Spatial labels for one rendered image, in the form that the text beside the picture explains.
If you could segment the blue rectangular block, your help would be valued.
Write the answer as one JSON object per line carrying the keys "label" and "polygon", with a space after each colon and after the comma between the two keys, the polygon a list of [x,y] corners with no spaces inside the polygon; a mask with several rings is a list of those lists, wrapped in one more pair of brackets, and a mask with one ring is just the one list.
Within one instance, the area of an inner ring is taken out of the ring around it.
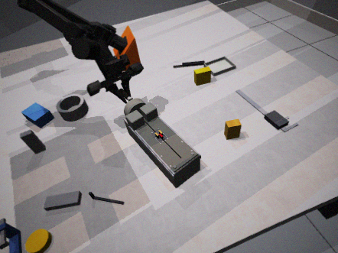
{"label": "blue rectangular block", "polygon": [[39,128],[44,127],[48,122],[54,119],[53,115],[48,109],[37,103],[34,103],[21,113],[28,121],[37,125]]}

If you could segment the yellow round disc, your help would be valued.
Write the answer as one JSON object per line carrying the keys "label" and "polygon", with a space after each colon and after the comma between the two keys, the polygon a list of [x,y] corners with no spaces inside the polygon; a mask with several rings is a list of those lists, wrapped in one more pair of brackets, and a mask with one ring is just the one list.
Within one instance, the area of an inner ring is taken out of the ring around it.
{"label": "yellow round disc", "polygon": [[52,234],[45,229],[33,232],[25,243],[25,248],[30,253],[43,253],[51,244]]}

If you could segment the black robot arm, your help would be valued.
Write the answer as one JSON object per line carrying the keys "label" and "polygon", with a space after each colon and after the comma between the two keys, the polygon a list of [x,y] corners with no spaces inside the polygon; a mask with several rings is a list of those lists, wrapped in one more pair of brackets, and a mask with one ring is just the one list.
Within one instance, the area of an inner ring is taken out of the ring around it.
{"label": "black robot arm", "polygon": [[[69,11],[52,0],[18,0],[18,7],[35,13],[48,24],[61,31],[72,47],[73,54],[78,59],[97,60],[105,55],[112,55],[108,46],[119,50],[122,54],[128,45],[127,37],[115,34],[113,26],[88,21]],[[102,60],[102,65],[107,76],[116,75],[125,71],[130,64],[126,54],[112,57],[112,61]]]}

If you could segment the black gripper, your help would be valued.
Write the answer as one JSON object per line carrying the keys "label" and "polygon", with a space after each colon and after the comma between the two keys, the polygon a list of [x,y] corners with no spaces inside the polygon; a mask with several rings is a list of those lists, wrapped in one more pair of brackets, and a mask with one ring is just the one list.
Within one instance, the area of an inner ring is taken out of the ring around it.
{"label": "black gripper", "polygon": [[121,80],[122,88],[131,96],[129,89],[129,80],[133,76],[136,76],[139,73],[141,73],[144,67],[142,66],[141,63],[137,62],[129,66],[129,68],[125,72],[121,71],[116,75],[110,74],[109,76],[107,76],[102,65],[102,60],[107,60],[107,62],[109,62],[113,60],[112,57],[113,55],[109,54],[97,60],[96,65],[98,66],[99,70],[102,71],[102,74],[106,78],[106,80],[103,82],[97,80],[93,83],[88,84],[86,87],[86,91],[88,92],[89,96],[94,96],[98,94],[102,88],[105,87],[106,92],[110,91],[111,93],[119,97],[125,104],[127,104],[125,97],[122,95],[115,82]]}

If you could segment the grey hollow cylinder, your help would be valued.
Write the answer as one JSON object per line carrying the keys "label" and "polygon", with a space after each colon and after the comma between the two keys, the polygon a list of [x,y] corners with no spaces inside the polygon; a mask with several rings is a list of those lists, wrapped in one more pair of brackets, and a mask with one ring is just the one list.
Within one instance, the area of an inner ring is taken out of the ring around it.
{"label": "grey hollow cylinder", "polygon": [[[77,105],[77,107],[68,110]],[[57,104],[56,109],[65,121],[74,122],[81,119],[88,112],[88,106],[84,98],[79,94],[63,97]]]}

